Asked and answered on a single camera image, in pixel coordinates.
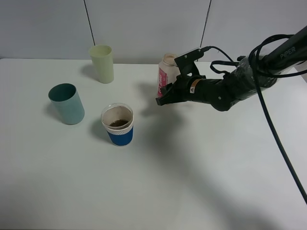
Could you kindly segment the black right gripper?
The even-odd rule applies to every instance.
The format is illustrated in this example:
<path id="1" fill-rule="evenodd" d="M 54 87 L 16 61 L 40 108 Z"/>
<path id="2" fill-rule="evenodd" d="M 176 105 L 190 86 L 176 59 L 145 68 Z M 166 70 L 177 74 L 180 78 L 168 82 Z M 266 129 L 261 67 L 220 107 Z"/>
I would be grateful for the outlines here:
<path id="1" fill-rule="evenodd" d="M 213 104 L 216 102 L 216 80 L 204 76 L 178 75 L 175 83 L 161 88 L 161 96 L 157 97 L 157 105 L 176 104 L 181 102 L 198 102 Z"/>

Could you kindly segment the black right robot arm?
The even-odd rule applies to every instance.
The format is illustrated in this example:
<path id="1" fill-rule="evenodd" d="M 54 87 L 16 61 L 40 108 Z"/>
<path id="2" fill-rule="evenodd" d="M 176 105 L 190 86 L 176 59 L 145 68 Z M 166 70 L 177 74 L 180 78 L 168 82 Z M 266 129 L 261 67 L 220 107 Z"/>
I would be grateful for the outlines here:
<path id="1" fill-rule="evenodd" d="M 192 101 L 228 111 L 236 103 L 270 88 L 278 79 L 290 77 L 283 71 L 306 61 L 307 29 L 270 36 L 236 62 L 213 61 L 210 68 L 222 74 L 222 79 L 206 78 L 194 63 L 209 49 L 211 46 L 196 48 L 175 58 L 180 74 L 174 83 L 161 88 L 162 95 L 156 98 L 159 106 Z"/>

